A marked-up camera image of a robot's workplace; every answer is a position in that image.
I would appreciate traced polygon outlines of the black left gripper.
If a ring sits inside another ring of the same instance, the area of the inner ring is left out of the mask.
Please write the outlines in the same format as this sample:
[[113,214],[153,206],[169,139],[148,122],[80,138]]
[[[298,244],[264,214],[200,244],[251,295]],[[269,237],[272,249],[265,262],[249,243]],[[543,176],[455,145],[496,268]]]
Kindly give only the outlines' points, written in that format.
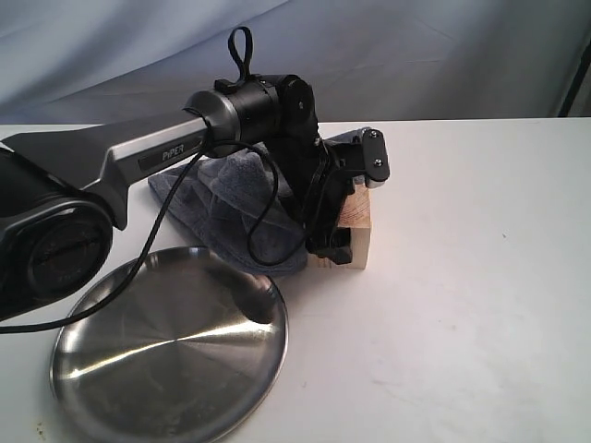
[[304,228],[306,250],[336,265],[350,264],[351,230],[339,228],[338,219],[346,198],[355,192],[354,181],[339,174],[329,139],[304,145],[293,138],[273,138],[270,155],[293,193],[283,206]]

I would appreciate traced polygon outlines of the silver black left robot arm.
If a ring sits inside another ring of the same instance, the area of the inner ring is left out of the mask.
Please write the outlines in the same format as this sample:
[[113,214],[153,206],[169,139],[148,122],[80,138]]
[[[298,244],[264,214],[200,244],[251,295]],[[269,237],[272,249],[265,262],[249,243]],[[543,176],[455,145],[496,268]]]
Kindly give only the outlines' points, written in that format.
[[312,88],[300,77],[215,82],[176,113],[84,129],[19,133],[1,148],[1,317],[62,300],[88,283],[127,227],[128,189],[182,160],[251,150],[296,199],[301,245],[352,261],[338,224],[358,166],[349,144],[320,137]]

